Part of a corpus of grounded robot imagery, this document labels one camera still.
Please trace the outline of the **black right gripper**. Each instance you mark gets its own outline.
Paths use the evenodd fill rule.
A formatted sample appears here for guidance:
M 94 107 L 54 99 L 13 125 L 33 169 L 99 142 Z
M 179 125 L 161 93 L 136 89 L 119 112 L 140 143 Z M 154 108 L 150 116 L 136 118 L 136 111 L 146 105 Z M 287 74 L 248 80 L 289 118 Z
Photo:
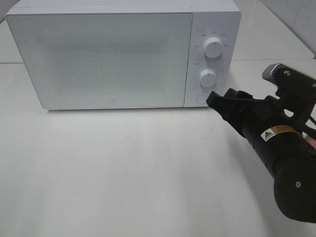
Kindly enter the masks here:
M 302 129 L 285 112 L 275 111 L 276 101 L 271 96 L 254 99 L 245 91 L 230 88 L 224 96 L 211 92 L 206 103 L 244 137 L 256 153 L 303 153 L 306 140 Z

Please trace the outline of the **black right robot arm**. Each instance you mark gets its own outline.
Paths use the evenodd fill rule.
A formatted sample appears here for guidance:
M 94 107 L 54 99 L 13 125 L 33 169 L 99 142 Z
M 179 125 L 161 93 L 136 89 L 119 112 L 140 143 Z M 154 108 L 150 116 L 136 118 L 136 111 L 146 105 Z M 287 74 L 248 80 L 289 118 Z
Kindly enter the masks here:
M 245 138 L 274 179 L 274 196 L 286 217 L 316 222 L 316 150 L 303 137 L 279 100 L 255 99 L 229 89 L 224 96 L 211 92 L 206 100 L 224 121 Z

